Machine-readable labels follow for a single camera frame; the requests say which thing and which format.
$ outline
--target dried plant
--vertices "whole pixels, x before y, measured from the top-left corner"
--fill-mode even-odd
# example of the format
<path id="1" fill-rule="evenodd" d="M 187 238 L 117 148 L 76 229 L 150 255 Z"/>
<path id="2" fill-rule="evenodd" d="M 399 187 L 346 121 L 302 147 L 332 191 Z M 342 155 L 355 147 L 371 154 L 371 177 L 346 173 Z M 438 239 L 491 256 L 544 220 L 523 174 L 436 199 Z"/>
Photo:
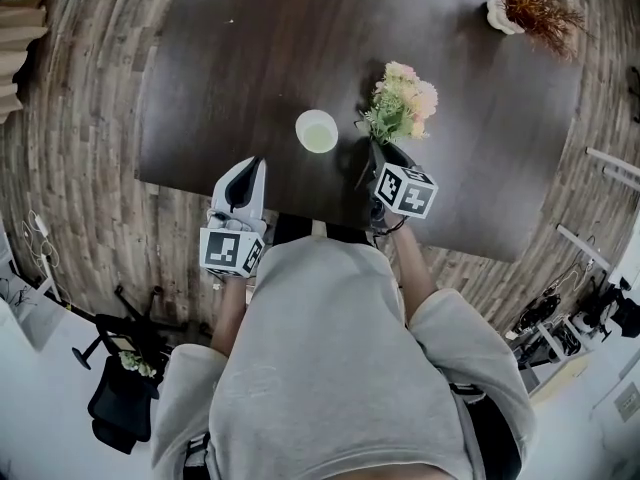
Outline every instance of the dried plant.
<path id="1" fill-rule="evenodd" d="M 520 25 L 535 42 L 564 58 L 574 55 L 569 46 L 575 29 L 585 31 L 582 13 L 560 0 L 504 0 L 507 17 Z"/>

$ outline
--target person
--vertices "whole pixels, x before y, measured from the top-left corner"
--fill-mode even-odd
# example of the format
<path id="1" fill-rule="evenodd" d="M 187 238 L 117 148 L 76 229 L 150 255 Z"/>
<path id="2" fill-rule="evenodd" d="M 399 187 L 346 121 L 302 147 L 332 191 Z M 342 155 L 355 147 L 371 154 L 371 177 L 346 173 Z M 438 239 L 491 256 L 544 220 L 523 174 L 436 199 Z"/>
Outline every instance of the person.
<path id="1" fill-rule="evenodd" d="M 211 348 L 172 353 L 154 478 L 487 478 L 482 459 L 508 448 L 501 421 L 525 460 L 535 420 L 509 347 L 458 292 L 438 290 L 409 226 L 385 221 L 402 297 L 364 232 L 309 236 L 311 221 L 280 215 L 248 308 L 246 280 L 230 278 Z M 499 409 L 479 447 L 463 385 Z"/>

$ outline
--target paper cup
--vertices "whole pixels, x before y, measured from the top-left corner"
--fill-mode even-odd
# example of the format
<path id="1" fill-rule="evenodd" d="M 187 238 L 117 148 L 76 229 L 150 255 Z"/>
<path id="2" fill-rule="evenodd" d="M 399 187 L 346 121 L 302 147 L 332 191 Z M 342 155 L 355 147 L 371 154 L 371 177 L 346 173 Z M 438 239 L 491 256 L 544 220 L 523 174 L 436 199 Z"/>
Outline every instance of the paper cup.
<path id="1" fill-rule="evenodd" d="M 312 153 L 326 153 L 338 143 L 338 126 L 326 112 L 307 110 L 296 121 L 300 143 Z"/>

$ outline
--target table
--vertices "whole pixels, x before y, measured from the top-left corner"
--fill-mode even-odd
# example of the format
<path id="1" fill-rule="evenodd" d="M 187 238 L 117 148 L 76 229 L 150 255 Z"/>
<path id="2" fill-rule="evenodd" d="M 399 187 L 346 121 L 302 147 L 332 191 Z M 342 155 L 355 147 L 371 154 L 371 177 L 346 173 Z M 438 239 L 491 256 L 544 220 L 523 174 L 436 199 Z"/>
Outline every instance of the table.
<path id="1" fill-rule="evenodd" d="M 486 22 L 486 0 L 174 0 L 146 92 L 139 178 L 211 195 L 267 159 L 269 209 L 366 226 L 354 189 L 358 106 L 385 62 L 439 91 L 430 138 L 401 147 L 440 186 L 419 240 L 513 261 L 527 247 L 576 105 L 575 66 Z M 307 152 L 294 123 L 329 112 L 340 141 Z"/>

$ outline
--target plank floor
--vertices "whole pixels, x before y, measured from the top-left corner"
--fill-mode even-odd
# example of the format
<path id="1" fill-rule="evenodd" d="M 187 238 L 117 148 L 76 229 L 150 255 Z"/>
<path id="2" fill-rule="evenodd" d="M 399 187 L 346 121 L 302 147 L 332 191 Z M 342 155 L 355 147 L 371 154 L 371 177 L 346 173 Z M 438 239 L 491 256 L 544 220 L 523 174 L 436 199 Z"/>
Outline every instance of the plank floor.
<path id="1" fill-rule="evenodd" d="M 145 91 L 170 1 L 48 0 L 51 30 L 20 90 L 25 109 L 0 127 L 0 211 L 32 278 L 38 271 L 21 223 L 30 209 L 44 217 L 60 253 L 55 277 L 77 307 L 123 314 L 112 295 L 117 284 L 139 304 L 160 285 L 161 319 L 212 323 L 221 292 L 198 267 L 209 200 L 135 179 Z M 638 107 L 627 90 L 628 68 L 640 63 L 640 0 L 570 1 L 585 12 L 592 37 L 576 39 L 579 101 L 531 246 L 513 264 L 424 246 L 439 284 L 460 290 L 499 330 L 573 260 L 558 223 L 594 235 L 613 258 L 638 203 L 584 149 L 640 165 Z M 393 260 L 389 244 L 385 250 Z M 579 293 L 569 285 L 565 309 Z"/>

